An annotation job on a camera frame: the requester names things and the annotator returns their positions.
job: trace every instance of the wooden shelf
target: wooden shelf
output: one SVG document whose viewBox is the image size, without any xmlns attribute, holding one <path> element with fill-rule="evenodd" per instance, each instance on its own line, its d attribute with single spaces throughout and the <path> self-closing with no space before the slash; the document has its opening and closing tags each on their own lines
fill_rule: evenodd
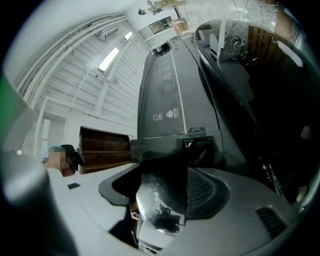
<svg viewBox="0 0 320 256">
<path fill-rule="evenodd" d="M 83 154 L 114 154 L 114 153 L 127 153 L 128 151 L 99 151 L 99 150 L 84 150 L 82 151 Z"/>
<path fill-rule="evenodd" d="M 129 142 L 82 139 L 82 150 L 86 151 L 129 151 Z"/>
<path fill-rule="evenodd" d="M 123 166 L 123 165 L 130 164 L 130 163 L 131 163 L 131 161 L 124 161 L 124 162 L 115 162 L 115 163 L 84 166 L 84 171 L 86 174 L 90 174 L 90 173 L 103 171 L 103 170 L 107 170 L 107 169 L 118 167 L 118 166 Z"/>
<path fill-rule="evenodd" d="M 85 164 L 89 166 L 131 161 L 130 151 L 102 151 L 103 153 L 84 153 Z"/>
</svg>

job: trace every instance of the white pipe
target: white pipe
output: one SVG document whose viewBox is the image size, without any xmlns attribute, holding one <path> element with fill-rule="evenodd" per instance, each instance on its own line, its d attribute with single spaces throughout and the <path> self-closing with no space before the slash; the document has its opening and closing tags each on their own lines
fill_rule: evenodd
<svg viewBox="0 0 320 256">
<path fill-rule="evenodd" d="M 121 89 L 121 85 L 120 84 L 114 84 L 111 80 L 108 80 L 105 76 L 103 76 L 102 74 L 96 72 L 93 69 L 90 69 L 91 72 L 95 73 L 96 75 L 102 77 L 104 80 L 106 80 L 110 86 L 115 89 L 116 91 L 118 91 L 120 94 L 122 94 L 125 97 L 128 97 L 129 99 L 131 99 L 134 102 L 138 102 L 138 98 L 135 98 L 134 96 L 132 96 L 130 93 L 126 92 L 124 89 Z"/>
<path fill-rule="evenodd" d="M 68 93 L 70 93 L 79 83 L 82 83 L 83 82 L 83 80 L 82 80 L 82 76 L 83 75 L 81 75 L 81 77 L 79 78 L 79 80 L 78 80 L 78 82 L 76 82 L 75 84 L 74 84 L 74 86 L 72 86 L 72 88 L 71 89 L 69 89 L 63 96 L 62 96 L 62 98 L 64 98 Z"/>
<path fill-rule="evenodd" d="M 115 73 L 115 71 L 116 71 L 116 68 L 117 68 L 119 62 L 121 61 L 123 55 L 126 53 L 127 49 L 129 48 L 129 46 L 130 46 L 131 44 L 133 44 L 133 42 L 132 42 L 131 40 L 129 40 L 129 41 L 126 43 L 125 47 L 121 50 L 119 56 L 117 56 L 117 58 L 116 58 L 116 60 L 115 60 L 115 63 L 113 64 L 113 66 L 112 66 L 112 68 L 111 68 L 111 70 L 110 70 L 110 73 L 108 74 L 108 76 L 107 76 L 107 78 L 106 78 L 107 80 L 110 81 L 110 80 L 112 79 L 112 77 L 114 76 L 114 73 Z"/>
<path fill-rule="evenodd" d="M 75 102 L 76 102 L 76 98 L 77 98 L 78 93 L 79 93 L 79 91 L 80 91 L 80 89 L 81 89 L 81 87 L 82 87 L 82 84 L 83 84 L 84 81 L 87 79 L 87 76 L 89 75 L 89 73 L 90 73 L 90 71 L 88 70 L 88 71 L 86 72 L 86 74 L 84 75 L 81 83 L 79 84 L 78 89 L 77 89 L 76 92 L 75 92 L 75 95 L 74 95 L 74 97 L 73 97 L 72 103 L 75 103 Z"/>
<path fill-rule="evenodd" d="M 38 116 L 38 120 L 36 121 L 36 127 L 35 127 L 35 132 L 34 132 L 34 142 L 33 142 L 33 156 L 34 157 L 37 157 L 38 136 L 39 136 L 40 125 L 41 125 L 42 118 L 44 116 L 44 111 L 45 111 L 45 107 L 46 107 L 47 102 L 48 102 L 48 97 L 46 96 L 44 98 L 43 103 L 42 103 L 42 106 L 41 106 L 41 109 L 39 112 L 39 116 Z"/>
<path fill-rule="evenodd" d="M 38 66 L 40 61 L 42 61 L 45 58 L 45 56 L 47 56 L 48 53 L 50 53 L 52 51 L 52 49 L 54 49 L 58 44 L 60 44 L 65 38 L 67 38 L 69 35 L 71 35 L 72 33 L 74 33 L 75 31 L 79 30 L 80 28 L 84 27 L 87 24 L 91 24 L 91 23 L 97 22 L 99 20 L 106 19 L 107 17 L 113 16 L 113 15 L 106 15 L 106 16 L 101 16 L 99 18 L 92 19 L 92 20 L 90 20 L 90 21 L 88 21 L 88 22 L 86 22 L 86 23 L 74 28 L 69 33 L 67 33 L 66 35 L 61 37 L 58 41 L 56 41 L 44 54 L 41 55 L 40 58 L 38 58 L 36 60 L 36 62 L 31 66 L 31 68 L 28 70 L 28 72 L 24 75 L 23 79 L 19 83 L 19 86 L 17 87 L 18 93 L 22 89 L 22 87 L 23 87 L 24 83 L 26 82 L 27 78 L 29 78 L 30 74 L 35 70 L 36 66 Z"/>
<path fill-rule="evenodd" d="M 99 92 L 98 98 L 96 100 L 95 106 L 94 106 L 94 112 L 97 115 L 101 115 L 102 106 L 104 105 L 105 97 L 107 94 L 109 88 L 109 83 L 105 80 L 102 84 L 102 88 Z"/>
<path fill-rule="evenodd" d="M 41 97 L 41 99 L 39 99 L 39 101 L 35 106 L 37 106 L 47 96 L 47 94 L 48 94 L 48 91 L 45 92 L 45 94 Z"/>
<path fill-rule="evenodd" d="M 56 60 L 56 62 L 52 65 L 51 69 L 45 74 L 43 80 L 40 82 L 40 85 L 38 86 L 35 94 L 34 94 L 34 97 L 30 103 L 30 108 L 32 110 L 35 109 L 35 106 L 36 106 L 36 103 L 37 103 L 37 99 L 40 97 L 40 94 L 42 92 L 42 90 L 45 88 L 49 78 L 51 77 L 52 73 L 54 72 L 54 70 L 58 67 L 58 65 L 65 59 L 65 57 L 67 57 L 69 55 L 69 53 L 71 53 L 77 46 L 79 46 L 83 41 L 85 41 L 87 38 L 91 37 L 92 35 L 96 34 L 97 32 L 107 28 L 107 27 L 110 27 L 110 26 L 113 26 L 114 24 L 117 24 L 117 23 L 120 23 L 120 22 L 123 22 L 125 20 L 127 20 L 128 18 L 124 18 L 124 19 L 121 19 L 121 20 L 117 20 L 116 22 L 113 22 L 112 24 L 106 24 L 106 25 L 103 25 L 102 27 L 98 28 L 97 30 L 95 31 L 92 31 L 90 32 L 89 34 L 85 35 L 84 37 L 80 38 L 77 42 L 74 43 L 74 45 L 70 46 L 69 49 L 67 51 L 65 51 L 59 59 Z"/>
<path fill-rule="evenodd" d="M 72 42 L 74 42 L 75 40 L 77 40 L 78 38 L 82 37 L 85 33 L 87 33 L 88 31 L 92 31 L 93 29 L 96 29 L 100 26 L 103 26 L 105 24 L 108 24 L 113 22 L 112 24 L 114 24 L 114 21 L 125 21 L 127 18 L 126 16 L 122 16 L 122 17 L 119 17 L 119 18 L 114 18 L 114 19 L 110 19 L 110 20 L 107 20 L 107 21 L 104 21 L 102 23 L 99 23 L 97 25 L 94 25 L 92 27 L 89 27 L 88 29 L 86 30 L 83 30 L 81 31 L 79 34 L 75 35 L 74 37 L 72 37 L 70 40 L 68 40 L 67 42 L 65 42 L 57 51 L 55 51 L 51 56 L 50 58 L 42 65 L 42 67 L 39 69 L 39 71 L 36 73 L 36 75 L 34 76 L 33 80 L 31 81 L 31 83 L 29 84 L 28 86 L 28 89 L 26 90 L 26 93 L 23 97 L 23 99 L 26 101 L 26 102 L 29 102 L 29 99 L 30 99 L 30 96 L 32 94 L 32 92 L 34 91 L 35 87 L 36 87 L 36 84 L 37 82 L 39 81 L 39 78 L 40 76 L 47 70 L 48 66 L 50 65 L 51 62 L 53 62 L 57 56 L 64 50 L 66 49 Z"/>
<path fill-rule="evenodd" d="M 72 109 L 75 109 L 75 110 L 80 110 L 82 112 L 85 111 L 84 108 L 80 107 L 79 105 L 75 105 L 74 103 L 69 103 L 68 101 L 62 101 L 62 100 L 53 98 L 51 96 L 47 96 L 46 98 L 48 99 L 48 101 L 57 103 L 59 105 L 66 106 L 66 107 L 69 107 L 69 108 L 72 108 Z"/>
<path fill-rule="evenodd" d="M 68 111 L 68 115 L 66 117 L 66 121 L 65 121 L 65 125 L 64 125 L 63 139 L 62 139 L 63 144 L 66 144 L 66 135 L 67 135 L 67 129 L 68 129 L 68 125 L 69 125 L 69 119 L 71 116 L 71 111 L 72 111 L 72 108 L 69 109 L 69 111 Z"/>
<path fill-rule="evenodd" d="M 49 65 L 49 67 L 48 67 L 48 69 L 50 69 L 51 67 L 52 67 L 52 65 L 54 64 L 55 62 L 52 62 L 52 63 L 50 63 L 50 65 Z M 44 72 L 44 73 L 42 73 L 41 74 L 41 76 L 40 76 L 40 78 L 39 78 L 39 80 L 42 80 L 43 79 L 43 77 L 46 75 L 46 73 Z M 30 96 L 30 98 L 29 98 L 29 101 L 30 101 L 30 99 L 32 99 L 33 98 L 33 96 L 35 95 L 35 91 L 36 90 L 33 90 L 33 92 L 31 93 L 31 96 Z"/>
</svg>

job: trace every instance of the wooden panel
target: wooden panel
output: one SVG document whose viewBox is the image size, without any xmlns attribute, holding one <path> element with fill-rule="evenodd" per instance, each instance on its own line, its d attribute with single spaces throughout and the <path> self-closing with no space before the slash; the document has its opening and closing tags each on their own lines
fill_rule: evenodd
<svg viewBox="0 0 320 256">
<path fill-rule="evenodd" d="M 110 141 L 110 142 L 128 142 L 129 141 L 129 137 L 127 135 L 86 129 L 83 127 L 81 127 L 80 131 L 83 139 Z"/>
<path fill-rule="evenodd" d="M 123 166 L 126 164 L 130 164 L 131 161 L 124 161 L 124 162 L 115 162 L 115 163 L 108 163 L 108 164 L 100 164 L 100 165 L 92 165 L 92 166 L 85 166 L 84 171 L 86 174 L 103 171 L 107 169 L 111 169 L 118 166 Z"/>
<path fill-rule="evenodd" d="M 83 154 L 107 154 L 107 153 L 127 153 L 128 151 L 103 151 L 103 150 L 84 150 Z"/>
<path fill-rule="evenodd" d="M 128 151 L 129 142 L 82 139 L 82 150 L 90 151 Z"/>
<path fill-rule="evenodd" d="M 248 47 L 246 49 L 249 53 L 251 52 L 253 39 L 254 39 L 254 27 L 253 26 L 249 26 Z"/>
<path fill-rule="evenodd" d="M 258 63 L 262 63 L 266 59 L 267 52 L 270 45 L 271 35 L 268 32 L 265 32 L 263 36 L 261 35 L 261 38 L 262 38 L 262 46 L 259 53 L 259 58 L 257 59 Z"/>
<path fill-rule="evenodd" d="M 265 64 L 268 65 L 270 64 L 270 62 L 272 61 L 274 55 L 275 55 L 275 51 L 277 50 L 278 48 L 278 44 L 275 43 L 274 41 L 272 41 L 272 38 L 271 38 L 271 41 L 270 41 L 270 45 L 269 45 L 269 48 L 268 48 L 268 52 L 267 52 L 267 55 L 265 57 Z"/>
<path fill-rule="evenodd" d="M 104 153 L 84 153 L 85 165 L 95 166 L 131 161 L 130 151 L 104 151 Z"/>
<path fill-rule="evenodd" d="M 290 57 L 289 57 L 288 55 L 283 54 L 282 59 L 281 59 L 280 64 L 279 64 L 279 67 L 283 67 L 283 66 L 286 64 L 286 62 L 287 62 L 287 60 L 288 60 L 289 58 L 290 58 Z"/>
<path fill-rule="evenodd" d="M 273 55 L 273 58 L 272 58 L 272 61 L 271 61 L 271 65 L 273 67 L 276 67 L 280 63 L 283 55 L 284 55 L 284 52 L 279 47 L 277 47 L 276 50 L 275 50 L 275 53 Z"/>
<path fill-rule="evenodd" d="M 255 57 L 256 58 L 260 58 L 260 51 L 261 51 L 261 47 L 263 45 L 263 39 L 265 36 L 265 31 L 260 29 L 258 30 L 258 37 L 257 37 L 257 45 L 256 45 L 256 49 L 255 49 Z"/>
<path fill-rule="evenodd" d="M 252 36 L 252 44 L 251 44 L 251 49 L 250 49 L 250 56 L 252 59 L 255 58 L 256 56 L 256 48 L 257 48 L 257 43 L 258 43 L 258 34 L 259 34 L 259 28 L 254 27 L 253 28 L 253 36 Z"/>
</svg>

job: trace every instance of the icon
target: icon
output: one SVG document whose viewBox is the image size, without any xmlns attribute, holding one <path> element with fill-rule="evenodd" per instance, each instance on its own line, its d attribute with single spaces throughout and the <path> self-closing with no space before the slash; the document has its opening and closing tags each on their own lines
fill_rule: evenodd
<svg viewBox="0 0 320 256">
<path fill-rule="evenodd" d="M 166 113 L 166 116 L 168 118 L 178 118 L 179 117 L 179 110 L 178 108 L 174 108 L 173 110 L 169 110 L 167 113 Z"/>
<path fill-rule="evenodd" d="M 159 114 L 154 114 L 154 115 L 153 115 L 153 120 L 154 120 L 154 121 L 162 121 L 162 120 L 163 120 L 163 118 L 162 118 L 162 112 L 159 113 Z"/>
<path fill-rule="evenodd" d="M 168 113 L 166 113 L 166 116 L 168 118 L 172 118 L 174 116 L 174 112 L 172 110 L 170 110 Z"/>
<path fill-rule="evenodd" d="M 169 92 L 169 91 L 171 91 L 172 89 L 175 89 L 175 82 L 173 82 L 173 85 L 170 84 L 170 83 L 164 85 L 164 91 L 165 91 L 165 92 Z"/>
</svg>

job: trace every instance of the vent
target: vent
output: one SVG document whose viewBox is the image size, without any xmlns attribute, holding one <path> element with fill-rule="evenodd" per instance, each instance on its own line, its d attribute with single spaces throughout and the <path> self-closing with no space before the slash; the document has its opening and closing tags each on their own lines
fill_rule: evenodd
<svg viewBox="0 0 320 256">
<path fill-rule="evenodd" d="M 110 38 L 113 34 L 115 34 L 118 31 L 118 28 L 116 26 L 108 27 L 107 29 L 104 29 L 96 34 L 96 36 L 101 40 L 105 41 L 108 38 Z"/>
<path fill-rule="evenodd" d="M 187 175 L 186 193 L 188 208 L 196 208 L 213 196 L 214 187 L 202 175 L 189 170 Z"/>
<path fill-rule="evenodd" d="M 272 239 L 277 237 L 286 229 L 286 225 L 271 208 L 263 207 L 258 209 L 256 212 Z"/>
<path fill-rule="evenodd" d="M 188 168 L 186 183 L 186 220 L 213 217 L 229 199 L 227 186 L 198 168 Z"/>
</svg>

